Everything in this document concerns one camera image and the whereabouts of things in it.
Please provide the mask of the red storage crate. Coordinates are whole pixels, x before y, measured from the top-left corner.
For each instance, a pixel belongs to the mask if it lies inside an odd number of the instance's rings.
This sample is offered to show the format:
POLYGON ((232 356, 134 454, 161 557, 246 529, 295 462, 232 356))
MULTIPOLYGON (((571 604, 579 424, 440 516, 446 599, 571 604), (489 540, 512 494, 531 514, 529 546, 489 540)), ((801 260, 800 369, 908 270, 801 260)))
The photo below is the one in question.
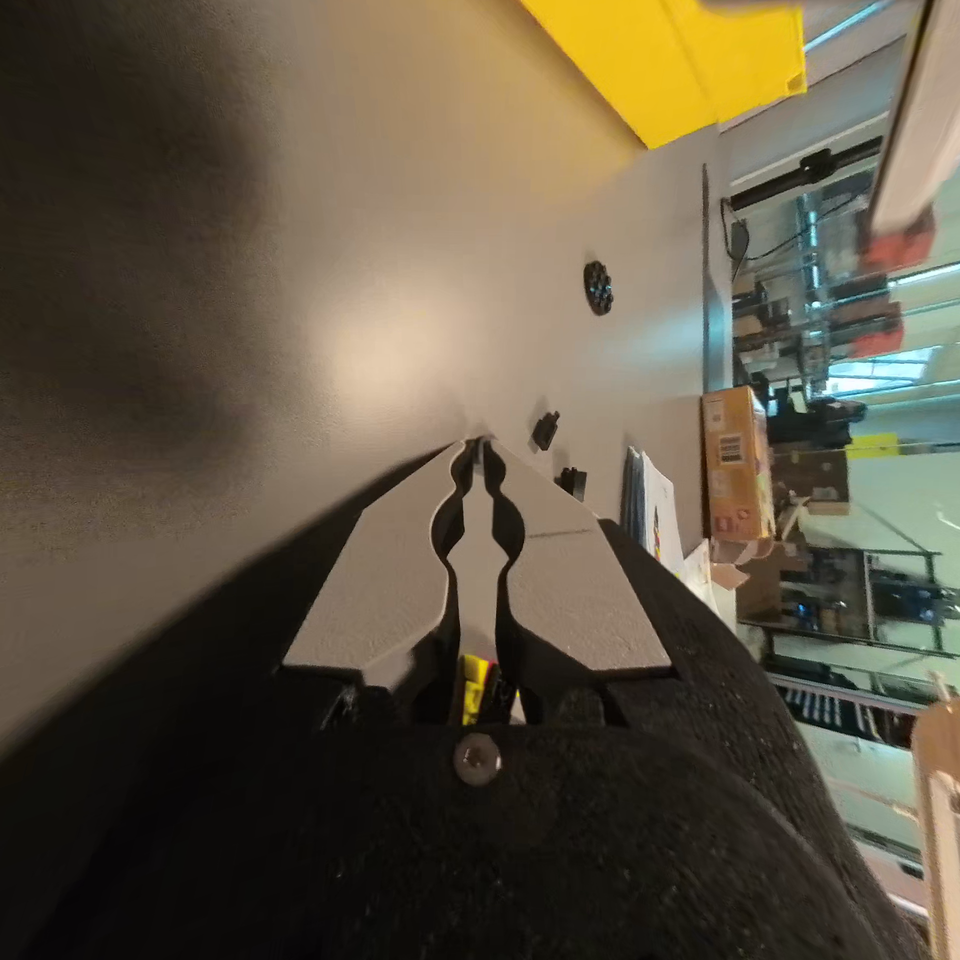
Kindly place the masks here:
POLYGON ((932 204, 903 229, 885 233, 870 227, 866 213, 858 222, 857 264, 861 273, 890 274, 924 263, 937 234, 937 221, 932 204))
POLYGON ((905 324, 902 305, 892 301, 885 305, 884 312, 867 321, 864 330, 853 339, 848 357, 870 359, 897 354, 903 346, 905 324))

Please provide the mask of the closed lego instruction booklet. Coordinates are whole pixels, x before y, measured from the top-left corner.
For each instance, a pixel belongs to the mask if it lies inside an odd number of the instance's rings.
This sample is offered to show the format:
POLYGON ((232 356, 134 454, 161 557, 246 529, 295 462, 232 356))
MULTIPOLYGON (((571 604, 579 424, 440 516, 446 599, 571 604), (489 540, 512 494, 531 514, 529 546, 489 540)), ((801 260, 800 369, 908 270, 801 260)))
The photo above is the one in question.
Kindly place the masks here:
POLYGON ((673 483, 646 452, 641 463, 641 543, 644 549, 678 579, 685 569, 673 483))

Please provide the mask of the cluttered metal shelf rack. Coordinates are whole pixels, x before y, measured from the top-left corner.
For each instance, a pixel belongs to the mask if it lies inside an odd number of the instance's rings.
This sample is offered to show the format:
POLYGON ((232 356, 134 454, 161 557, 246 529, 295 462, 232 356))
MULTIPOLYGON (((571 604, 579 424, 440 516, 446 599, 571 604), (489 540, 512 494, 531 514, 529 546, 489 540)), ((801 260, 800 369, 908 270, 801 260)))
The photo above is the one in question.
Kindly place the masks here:
POLYGON ((806 400, 903 390, 926 361, 902 351, 851 359, 871 318, 896 302, 885 272, 858 270, 868 174, 730 211, 734 381, 806 400))

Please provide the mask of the yellow plastic bin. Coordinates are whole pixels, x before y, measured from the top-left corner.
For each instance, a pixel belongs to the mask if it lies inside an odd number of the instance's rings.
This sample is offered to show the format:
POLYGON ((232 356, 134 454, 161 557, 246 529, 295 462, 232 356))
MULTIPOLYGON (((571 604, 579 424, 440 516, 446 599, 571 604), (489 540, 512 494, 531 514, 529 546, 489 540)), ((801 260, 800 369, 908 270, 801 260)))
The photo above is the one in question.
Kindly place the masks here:
POLYGON ((798 2, 521 5, 650 151, 808 91, 798 2))

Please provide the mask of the black stand pole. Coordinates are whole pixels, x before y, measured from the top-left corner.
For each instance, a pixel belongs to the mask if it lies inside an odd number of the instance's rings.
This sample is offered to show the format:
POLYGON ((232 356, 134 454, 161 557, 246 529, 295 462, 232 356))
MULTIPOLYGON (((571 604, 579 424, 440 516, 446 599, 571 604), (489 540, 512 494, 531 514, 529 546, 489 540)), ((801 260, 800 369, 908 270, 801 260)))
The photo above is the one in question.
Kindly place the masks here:
POLYGON ((792 189, 819 184, 841 169, 876 158, 883 139, 877 136, 836 152, 830 148, 816 150, 802 157, 795 169, 736 192, 729 198, 729 207, 733 212, 747 210, 792 189))

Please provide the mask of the black round lego plate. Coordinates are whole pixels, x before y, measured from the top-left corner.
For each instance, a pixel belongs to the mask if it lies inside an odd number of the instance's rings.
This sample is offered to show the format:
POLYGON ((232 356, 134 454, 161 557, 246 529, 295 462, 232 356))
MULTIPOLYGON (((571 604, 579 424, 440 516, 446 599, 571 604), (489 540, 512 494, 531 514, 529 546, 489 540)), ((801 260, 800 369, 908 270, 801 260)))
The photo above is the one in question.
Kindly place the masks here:
POLYGON ((582 270, 583 293, 594 316, 609 315, 614 304, 612 279, 606 266, 599 260, 591 260, 582 270))

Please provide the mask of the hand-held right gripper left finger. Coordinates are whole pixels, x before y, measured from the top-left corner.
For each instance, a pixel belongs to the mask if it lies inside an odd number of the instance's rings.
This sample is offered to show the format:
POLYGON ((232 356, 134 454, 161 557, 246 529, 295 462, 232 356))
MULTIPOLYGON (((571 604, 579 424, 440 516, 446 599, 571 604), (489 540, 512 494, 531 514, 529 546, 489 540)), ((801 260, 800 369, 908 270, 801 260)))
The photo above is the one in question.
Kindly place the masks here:
POLYGON ((472 443, 458 440, 371 502, 282 666, 387 690, 404 719, 445 723, 461 640, 450 553, 471 487, 472 443))

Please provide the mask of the yellow black wedge lego assembly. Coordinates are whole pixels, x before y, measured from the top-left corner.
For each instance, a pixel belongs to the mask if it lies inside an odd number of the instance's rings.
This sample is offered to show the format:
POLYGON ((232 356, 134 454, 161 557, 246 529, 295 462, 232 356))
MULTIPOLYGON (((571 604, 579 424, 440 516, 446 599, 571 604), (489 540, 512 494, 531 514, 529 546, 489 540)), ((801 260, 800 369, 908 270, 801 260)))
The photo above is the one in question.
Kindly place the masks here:
POLYGON ((454 717, 462 727, 525 723, 520 692, 496 661, 462 655, 458 684, 454 717))

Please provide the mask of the cardboard lego box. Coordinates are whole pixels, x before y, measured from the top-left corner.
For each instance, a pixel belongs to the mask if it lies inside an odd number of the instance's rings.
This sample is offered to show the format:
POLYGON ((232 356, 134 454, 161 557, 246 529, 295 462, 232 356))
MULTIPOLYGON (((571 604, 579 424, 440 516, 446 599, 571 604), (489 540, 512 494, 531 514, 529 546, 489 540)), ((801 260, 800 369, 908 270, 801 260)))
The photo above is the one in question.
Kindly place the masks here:
POLYGON ((735 592, 777 537, 767 418, 750 386, 701 400, 711 575, 735 592))

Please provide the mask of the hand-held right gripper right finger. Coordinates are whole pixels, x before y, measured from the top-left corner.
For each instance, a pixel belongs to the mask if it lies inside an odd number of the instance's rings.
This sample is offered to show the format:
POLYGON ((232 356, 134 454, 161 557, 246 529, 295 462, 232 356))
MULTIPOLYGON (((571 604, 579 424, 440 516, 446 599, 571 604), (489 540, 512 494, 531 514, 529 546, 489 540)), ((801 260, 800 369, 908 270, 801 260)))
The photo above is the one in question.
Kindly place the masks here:
POLYGON ((484 439, 491 534, 504 552, 495 646, 524 720, 554 720, 587 691, 660 680, 671 658, 596 514, 497 439, 484 439))

